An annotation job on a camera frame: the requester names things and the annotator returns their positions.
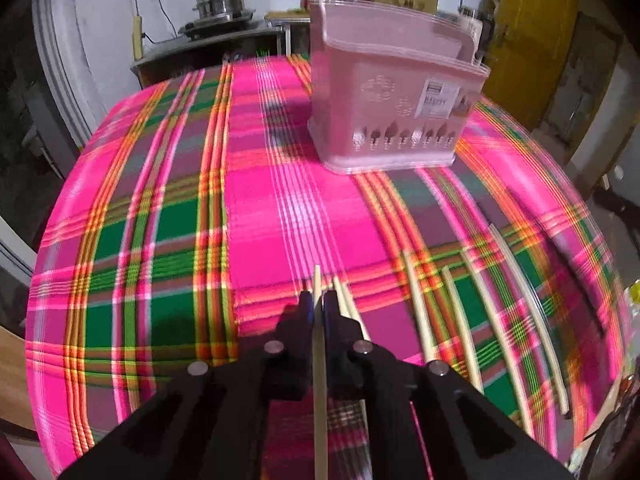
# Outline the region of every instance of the plaid fabric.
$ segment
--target plaid fabric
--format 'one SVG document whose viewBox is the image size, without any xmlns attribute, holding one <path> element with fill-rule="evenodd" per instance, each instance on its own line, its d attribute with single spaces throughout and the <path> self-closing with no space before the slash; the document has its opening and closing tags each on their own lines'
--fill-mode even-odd
<svg viewBox="0 0 640 480">
<path fill-rule="evenodd" d="M 220 80 L 203 70 L 145 89 L 96 131 L 56 203 L 30 291 L 28 385 L 56 473 L 177 369 L 228 362 L 268 337 L 315 263 L 326 284 L 334 274 L 348 283 L 375 342 L 421 363 L 405 248 L 439 357 L 466 376 L 440 275 L 449 266 L 485 394 L 520 421 L 462 264 L 465 246 L 508 332 L 536 440 L 564 461 L 584 436 L 622 365 L 629 319 L 618 310 L 620 283 L 602 234 L 562 171 L 482 101 L 451 167 L 339 176 L 319 163 L 306 130 L 310 88 L 302 58 L 242 62 Z M 543 303 L 571 420 L 559 413 L 538 335 L 487 221 Z M 329 413 L 332 478 L 370 478 L 359 405 L 332 403 Z M 311 478 L 312 460 L 311 400 L 274 403 L 265 474 Z"/>
</svg>

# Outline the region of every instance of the basket label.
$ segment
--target basket label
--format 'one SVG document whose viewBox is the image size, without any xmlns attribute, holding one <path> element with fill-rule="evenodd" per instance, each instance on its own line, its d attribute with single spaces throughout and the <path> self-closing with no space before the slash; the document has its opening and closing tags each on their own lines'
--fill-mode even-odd
<svg viewBox="0 0 640 480">
<path fill-rule="evenodd" d="M 455 83 L 427 79 L 415 109 L 415 117 L 449 117 L 459 91 L 460 85 Z"/>
</svg>

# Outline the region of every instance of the table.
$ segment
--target table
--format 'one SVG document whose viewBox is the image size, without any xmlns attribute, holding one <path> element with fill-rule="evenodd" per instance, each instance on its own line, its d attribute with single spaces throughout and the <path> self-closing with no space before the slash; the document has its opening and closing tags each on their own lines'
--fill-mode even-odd
<svg viewBox="0 0 640 480">
<path fill-rule="evenodd" d="M 439 357 L 466 376 L 440 275 L 447 265 L 484 392 L 519 422 L 504 360 L 462 265 L 460 249 L 472 250 L 518 359 L 535 439 L 564 462 L 583 438 L 620 371 L 630 324 L 602 233 L 564 173 L 483 100 L 449 168 L 333 174 L 306 130 L 309 92 L 306 60 L 260 58 L 226 65 L 220 76 L 200 70 L 146 88 L 97 129 L 49 220 L 28 304 L 28 385 L 53 471 L 176 370 L 196 359 L 228 362 L 264 337 L 315 263 L 325 283 L 334 274 L 348 283 L 373 341 L 422 362 L 402 248 Z M 536 287 L 562 348 L 571 420 L 559 414 L 538 336 L 487 219 Z M 312 475 L 311 403 L 295 409 L 271 410 L 269 478 Z M 357 406 L 329 410 L 332 478 L 368 477 Z"/>
<path fill-rule="evenodd" d="M 208 38 L 190 40 L 181 35 L 155 44 L 130 68 L 140 86 L 146 88 L 198 68 L 222 65 L 223 54 L 230 48 L 241 50 L 243 57 L 254 57 L 257 50 L 281 54 L 283 33 L 283 27 L 250 22 L 245 28 Z"/>
<path fill-rule="evenodd" d="M 270 27 L 281 27 L 284 29 L 284 45 L 285 54 L 291 56 L 291 27 L 297 25 L 306 25 L 306 36 L 309 36 L 308 26 L 311 24 L 311 17 L 308 12 L 268 12 L 264 21 Z"/>
</svg>

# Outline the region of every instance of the wooden chopstick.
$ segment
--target wooden chopstick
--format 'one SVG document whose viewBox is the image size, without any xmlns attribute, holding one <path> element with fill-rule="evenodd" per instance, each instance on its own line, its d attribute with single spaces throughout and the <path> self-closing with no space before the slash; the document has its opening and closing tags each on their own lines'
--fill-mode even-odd
<svg viewBox="0 0 640 480">
<path fill-rule="evenodd" d="M 356 319 L 356 321 L 360 323 L 360 328 L 362 329 L 362 338 L 365 339 L 366 341 L 371 341 L 371 339 L 369 338 L 369 332 L 367 332 L 367 329 L 364 326 L 364 322 L 360 317 L 360 313 L 358 312 L 358 309 L 355 306 L 355 303 L 353 301 L 353 296 L 349 292 L 347 285 L 345 283 L 340 282 L 340 279 L 338 278 L 338 276 L 334 276 L 334 289 L 336 291 L 336 294 L 338 295 L 338 306 L 340 307 L 340 315 L 344 317 L 348 317 L 350 319 L 354 319 L 351 313 L 351 309 L 349 309 L 349 306 L 346 300 L 346 295 L 348 294 L 351 300 L 351 304 L 353 305 L 353 310 L 358 315 L 358 319 Z M 368 435 L 369 423 L 367 421 L 367 407 L 364 402 L 364 399 L 360 399 L 358 403 L 360 404 L 360 412 L 362 413 L 362 420 L 364 421 L 364 429 Z"/>
<path fill-rule="evenodd" d="M 516 402 L 518 403 L 518 408 L 520 409 L 524 431 L 531 438 L 533 438 L 533 422 L 531 419 L 531 412 L 529 410 L 529 403 L 527 402 L 527 396 L 524 391 L 524 384 L 522 382 L 522 377 L 518 372 L 516 358 L 513 355 L 513 350 L 509 345 L 509 340 L 507 338 L 506 332 L 504 331 L 502 323 L 500 322 L 498 311 L 494 305 L 493 300 L 491 299 L 491 295 L 489 294 L 489 290 L 487 289 L 486 283 L 484 282 L 484 278 L 476 269 L 476 266 L 471 262 L 466 248 L 462 249 L 461 255 L 465 265 L 469 270 L 469 274 L 471 275 L 471 278 L 476 285 L 476 289 L 480 294 L 482 303 L 484 304 L 484 310 L 487 317 L 489 318 L 489 323 L 491 323 L 492 329 L 494 330 L 495 338 L 498 340 L 498 344 L 500 345 L 500 349 L 502 350 L 502 355 L 507 365 L 507 371 L 511 376 L 511 383 L 513 384 L 513 389 L 516 393 Z"/>
<path fill-rule="evenodd" d="M 328 425 L 326 405 L 326 355 L 322 321 L 320 266 L 314 267 L 314 325 L 312 329 L 312 375 L 314 391 L 314 466 L 316 480 L 329 478 Z"/>
<path fill-rule="evenodd" d="M 527 207 L 527 205 L 518 197 L 516 193 L 511 193 L 508 188 L 504 188 L 504 192 L 518 205 L 520 209 L 524 213 L 526 213 L 527 219 L 532 220 L 536 224 L 536 228 L 540 231 L 540 236 L 545 239 L 545 242 L 548 243 L 553 251 L 556 253 L 556 256 L 560 259 L 560 263 L 562 268 L 564 268 L 571 276 L 571 279 L 574 282 L 575 287 L 580 292 L 582 300 L 584 301 L 585 306 L 587 307 L 587 312 L 593 321 L 596 330 L 598 331 L 598 335 L 600 339 L 604 339 L 606 334 L 604 330 L 604 326 L 602 325 L 602 320 L 598 316 L 598 309 L 593 304 L 587 289 L 584 286 L 584 283 L 578 277 L 576 270 L 574 269 L 574 264 L 572 264 L 572 258 L 570 254 L 558 245 L 555 238 L 546 230 L 546 227 L 542 224 L 537 215 L 533 214 L 532 211 Z"/>
<path fill-rule="evenodd" d="M 351 319 L 355 319 L 358 323 L 360 323 L 360 328 L 362 329 L 362 338 L 365 341 L 371 341 L 371 337 L 369 336 L 369 331 L 367 327 L 364 325 L 364 321 L 362 320 L 362 316 L 356 307 L 355 301 L 353 301 L 353 296 L 351 295 L 351 291 L 346 283 L 341 283 L 342 294 L 344 296 L 344 303 L 346 304 L 347 310 L 349 311 L 349 316 Z"/>
<path fill-rule="evenodd" d="M 418 326 L 418 335 L 420 336 L 420 346 L 422 347 L 424 362 L 428 363 L 436 359 L 436 352 L 433 344 L 433 333 L 431 332 L 431 325 L 429 324 L 429 317 L 427 316 L 427 306 L 424 303 L 422 289 L 415 275 L 414 265 L 411 263 L 411 256 L 409 256 L 407 250 L 402 251 L 402 257 L 404 258 L 406 275 L 409 278 L 411 299 L 414 304 L 415 322 Z"/>
<path fill-rule="evenodd" d="M 520 268 L 519 264 L 516 261 L 516 258 L 513 256 L 513 253 L 508 247 L 507 242 L 504 240 L 504 238 L 502 238 L 500 231 L 498 231 L 498 229 L 496 229 L 493 224 L 489 225 L 489 231 L 494 237 L 494 241 L 498 245 L 504 261 L 507 263 L 507 266 L 513 274 L 513 277 L 518 284 L 518 288 L 520 289 L 520 293 L 524 297 L 525 303 L 529 309 L 529 314 L 533 318 L 533 323 L 536 325 L 536 330 L 538 330 L 538 335 L 540 336 L 540 341 L 542 342 L 542 348 L 545 351 L 546 360 L 549 362 L 549 366 L 551 368 L 552 382 L 556 388 L 556 394 L 558 395 L 560 412 L 563 415 L 566 415 L 567 413 L 569 413 L 569 397 L 562 380 L 562 371 L 560 369 L 560 363 L 558 361 L 558 354 L 556 353 L 556 349 L 554 348 L 553 342 L 551 341 L 551 336 L 549 335 L 546 320 L 545 318 L 543 318 L 544 313 L 542 312 L 540 298 L 538 298 L 538 296 L 536 295 L 536 291 L 533 290 L 533 286 L 524 275 L 524 272 Z"/>
<path fill-rule="evenodd" d="M 460 295 L 458 294 L 458 289 L 456 288 L 456 283 L 453 281 L 449 267 L 442 268 L 442 276 L 444 277 L 444 283 L 451 298 L 453 313 L 456 316 L 456 324 L 460 331 L 460 340 L 462 341 L 462 348 L 465 352 L 466 369 L 469 371 L 469 379 L 474 388 L 482 394 L 484 393 L 484 387 L 482 386 L 482 375 L 480 374 L 478 358 L 476 357 L 476 346 L 471 337 L 469 322 L 466 319 L 462 301 L 460 301 Z"/>
<path fill-rule="evenodd" d="M 340 278 L 338 278 L 338 276 L 334 276 L 333 284 L 335 293 L 338 296 L 338 307 L 340 308 L 340 315 L 343 317 L 351 317 L 349 314 L 349 307 L 347 306 L 347 302 L 344 298 L 344 292 L 342 291 L 342 283 L 340 283 Z"/>
</svg>

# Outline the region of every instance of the orange stripe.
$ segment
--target orange stripe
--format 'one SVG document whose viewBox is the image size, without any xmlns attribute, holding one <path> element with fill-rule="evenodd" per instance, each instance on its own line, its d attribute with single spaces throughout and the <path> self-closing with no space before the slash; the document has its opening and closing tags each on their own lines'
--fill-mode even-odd
<svg viewBox="0 0 640 480">
<path fill-rule="evenodd" d="M 418 273 L 418 282 L 423 295 L 426 297 L 431 317 L 431 327 L 436 338 L 436 344 L 441 352 L 441 358 L 458 369 L 462 355 L 456 354 L 452 347 L 441 346 L 440 343 L 452 340 L 458 335 L 458 329 L 449 310 L 449 303 L 443 294 L 443 283 L 438 275 L 438 267 L 433 263 L 429 248 L 424 243 L 420 230 L 415 225 L 414 218 L 406 208 L 404 201 L 398 195 L 395 186 L 385 173 L 372 173 L 372 178 L 378 178 L 380 187 L 376 188 L 385 210 L 389 212 L 396 234 L 402 239 L 403 248 L 412 250 L 420 263 L 422 272 Z"/>
<path fill-rule="evenodd" d="M 225 124 L 222 134 L 222 146 L 220 150 L 220 205 L 222 210 L 222 250 L 220 251 L 220 291 L 222 295 L 222 312 L 225 317 L 226 327 L 226 357 L 230 360 L 238 358 L 238 326 L 234 317 L 234 298 L 231 290 L 231 280 L 228 267 L 228 219 L 224 203 L 225 175 L 226 175 L 226 155 L 229 140 L 229 117 L 231 115 L 231 89 L 234 78 L 233 72 L 229 75 L 229 93 L 226 99 Z"/>
<path fill-rule="evenodd" d="M 229 339 L 224 332 L 225 325 L 231 334 L 236 330 L 232 314 L 228 311 L 230 301 L 228 298 L 225 301 L 221 297 L 220 308 L 216 308 L 213 297 L 217 288 L 220 288 L 220 294 L 227 294 L 228 289 L 228 273 L 225 273 L 221 266 L 226 260 L 224 205 L 221 200 L 224 190 L 223 164 L 226 161 L 231 81 L 232 66 L 229 64 L 222 70 L 214 106 L 209 115 L 198 183 L 193 299 L 196 321 L 196 356 L 205 361 L 209 361 L 211 358 L 215 358 L 216 361 L 226 361 L 230 351 L 236 352 L 235 341 L 237 338 L 231 337 L 231 342 L 227 341 L 226 345 L 220 345 L 220 342 Z M 213 208 L 220 209 L 220 220 L 223 221 L 222 229 L 220 229 L 222 237 L 220 254 L 217 251 L 214 254 L 210 243 L 210 233 L 220 227 L 213 225 Z M 220 282 L 218 282 L 218 273 L 220 273 Z"/>
<path fill-rule="evenodd" d="M 400 275 L 402 274 L 402 272 L 400 272 L 402 265 L 400 262 L 401 250 L 398 245 L 398 240 L 396 240 L 394 231 L 388 222 L 388 218 L 386 217 L 385 212 L 382 209 L 380 202 L 378 201 L 378 197 L 367 181 L 366 174 L 356 174 L 354 175 L 354 179 L 360 187 L 360 191 L 367 198 L 367 203 L 369 203 L 369 206 L 372 208 L 372 213 L 376 219 L 376 224 L 385 240 L 387 250 L 390 253 L 389 256 L 392 258 L 392 267 L 396 274 Z"/>
<path fill-rule="evenodd" d="M 483 117 L 487 117 L 488 116 L 486 112 L 481 112 L 481 113 L 482 113 Z M 561 208 L 564 210 L 565 214 L 572 220 L 572 222 L 574 223 L 574 226 L 575 226 L 576 234 L 580 237 L 580 239 L 582 240 L 584 246 L 588 249 L 588 251 L 589 251 L 588 254 L 587 254 L 588 262 L 591 265 L 591 269 L 594 271 L 594 274 L 596 276 L 596 280 L 598 282 L 600 290 L 603 292 L 604 297 L 605 298 L 609 298 L 609 299 L 610 298 L 615 298 L 615 295 L 612 295 L 612 290 L 611 290 L 610 284 L 608 283 L 607 280 L 604 279 L 603 273 L 599 269 L 600 264 L 596 261 L 594 250 L 591 249 L 592 243 L 590 241 L 588 241 L 584 237 L 584 234 L 582 232 L 582 228 L 577 224 L 579 218 L 578 218 L 576 210 L 577 209 L 581 209 L 582 205 L 578 204 L 578 206 L 575 206 L 573 203 L 569 203 L 568 200 L 566 199 L 566 197 L 564 196 L 564 194 L 561 194 L 559 192 L 559 186 L 556 185 L 555 181 L 551 181 L 550 180 L 550 177 L 548 175 L 548 172 L 546 171 L 546 168 L 544 168 L 542 166 L 542 164 L 540 163 L 539 160 L 537 160 L 537 158 L 532 156 L 532 154 L 531 154 L 532 150 L 525 149 L 520 142 L 516 142 L 516 140 L 511 138 L 513 136 L 513 134 L 508 130 L 509 129 L 513 129 L 513 130 L 521 129 L 521 127 L 519 125 L 517 125 L 517 124 L 500 123 L 500 122 L 494 120 L 494 118 L 491 118 L 491 122 L 492 122 L 492 124 L 495 124 L 497 126 L 497 128 L 505 134 L 505 138 L 507 138 L 514 146 L 520 147 L 519 152 L 522 154 L 523 158 L 530 164 L 530 166 L 532 168 L 534 168 L 536 170 L 537 174 L 540 174 L 543 177 L 543 181 L 547 183 L 548 190 L 554 196 L 554 198 L 557 200 L 557 202 L 561 205 Z M 608 268 L 609 268 L 609 271 L 613 274 L 614 271 L 610 267 L 608 267 Z M 603 304 L 603 307 L 604 307 L 603 310 L 605 311 L 604 312 L 604 316 L 605 316 L 605 318 L 607 320 L 610 319 L 612 314 L 613 315 L 617 315 L 616 314 L 616 309 L 613 307 L 611 301 L 606 301 L 605 300 L 602 304 Z M 618 350 L 618 355 L 619 355 L 619 358 L 620 358 L 620 362 L 622 362 L 623 350 L 622 350 L 622 334 L 620 333 L 620 324 L 618 322 L 617 323 L 612 323 L 612 324 L 609 323 L 608 326 L 606 326 L 606 328 L 608 329 L 607 335 L 609 335 L 610 340 L 615 345 L 616 350 Z"/>
<path fill-rule="evenodd" d="M 520 233 L 520 238 L 523 240 L 531 240 L 529 253 L 532 256 L 532 262 L 540 278 L 548 282 L 554 313 L 558 316 L 558 326 L 562 326 L 562 330 L 558 330 L 558 333 L 562 338 L 562 348 L 565 354 L 564 366 L 567 371 L 572 401 L 574 445 L 577 445 L 579 444 L 577 440 L 582 438 L 579 435 L 584 435 L 586 431 L 586 412 L 583 406 L 587 392 L 582 385 L 582 381 L 579 380 L 578 370 L 580 368 L 580 359 L 577 341 L 574 331 L 572 330 L 572 325 L 568 322 L 568 311 L 564 306 L 564 297 L 556 283 L 555 275 L 550 272 L 550 269 L 552 269 L 551 263 L 545 251 L 542 250 L 542 234 L 538 234 L 530 227 L 529 221 L 525 218 L 520 207 L 513 201 L 511 196 L 504 191 L 504 184 L 497 178 L 494 170 L 485 164 L 482 157 L 474 151 L 471 142 L 460 139 L 456 145 L 456 152 L 464 163 L 468 165 L 484 183 L 515 231 Z"/>
<path fill-rule="evenodd" d="M 289 56 L 287 59 L 289 59 L 293 70 L 295 70 L 296 75 L 300 79 L 300 82 L 302 83 L 302 86 L 305 88 L 306 92 L 308 94 L 311 94 L 311 77 L 309 73 L 308 63 L 299 54 Z"/>
<path fill-rule="evenodd" d="M 498 286 L 498 291 L 500 289 L 503 290 L 504 293 L 508 294 L 509 297 L 511 298 L 512 307 L 507 308 L 505 304 L 505 311 L 510 324 L 514 324 L 514 323 L 524 324 L 525 330 L 526 332 L 528 332 L 526 328 L 527 319 L 521 318 L 519 314 L 514 310 L 514 307 L 517 302 L 517 297 L 516 297 L 515 291 L 512 290 L 511 284 L 507 280 L 505 280 L 501 272 L 498 272 L 489 268 L 490 266 L 503 264 L 504 262 L 504 259 L 498 250 L 498 247 L 495 245 L 495 242 L 488 237 L 486 232 L 481 231 L 479 229 L 476 223 L 476 220 L 474 219 L 471 213 L 471 210 L 469 209 L 468 204 L 465 202 L 463 196 L 460 195 L 460 193 L 456 189 L 456 186 L 452 180 L 455 177 L 451 177 L 450 179 L 450 177 L 447 176 L 447 174 L 445 174 L 442 170 L 438 170 L 438 169 L 433 171 L 433 177 L 438 187 L 444 193 L 446 193 L 449 203 L 452 205 L 453 208 L 456 209 L 458 213 L 458 217 L 462 220 L 465 231 L 470 235 L 470 238 L 471 238 L 470 243 L 479 252 L 480 258 L 481 258 L 480 261 L 482 260 L 485 261 L 484 266 L 489 270 L 491 279 Z M 498 279 L 500 279 L 500 281 L 502 282 L 502 286 L 498 285 L 498 282 L 497 282 Z M 521 355 L 524 355 L 526 350 L 528 349 L 526 344 L 524 348 L 522 348 L 522 345 L 518 343 L 515 339 L 513 339 L 512 345 L 518 348 L 518 352 Z M 526 363 L 522 362 L 522 371 L 523 371 L 524 378 L 526 379 L 527 383 L 530 383 L 527 369 L 528 367 L 526 366 Z M 533 415 L 534 415 L 535 435 L 539 439 L 540 444 L 542 444 L 543 447 L 548 447 L 546 446 L 546 444 L 548 444 L 548 438 L 549 438 L 549 435 L 547 434 L 547 431 L 546 431 L 547 429 L 546 419 L 548 418 L 548 413 L 546 412 L 545 407 L 547 404 L 551 402 L 552 396 L 550 395 L 544 396 L 543 394 L 545 392 L 547 394 L 550 394 L 551 392 L 549 387 L 550 379 L 549 377 L 544 378 L 543 376 L 541 376 L 535 367 L 531 369 L 530 372 L 532 372 L 532 374 L 534 375 L 535 382 L 539 383 L 540 385 L 540 387 L 538 388 L 538 391 L 533 392 L 529 397 L 529 404 L 533 405 L 534 407 Z"/>
<path fill-rule="evenodd" d="M 77 456 L 81 456 L 94 445 L 94 438 L 86 414 L 84 327 L 86 323 L 86 302 L 93 269 L 93 259 L 99 238 L 98 234 L 104 222 L 109 200 L 122 174 L 129 153 L 167 85 L 168 83 L 158 86 L 124 137 L 104 182 L 98 190 L 94 206 L 89 212 L 87 231 L 80 244 L 78 264 L 74 272 L 74 281 L 69 298 L 69 314 L 65 331 L 65 355 L 63 357 L 67 402 L 69 403 L 68 412 L 74 450 Z"/>
</svg>

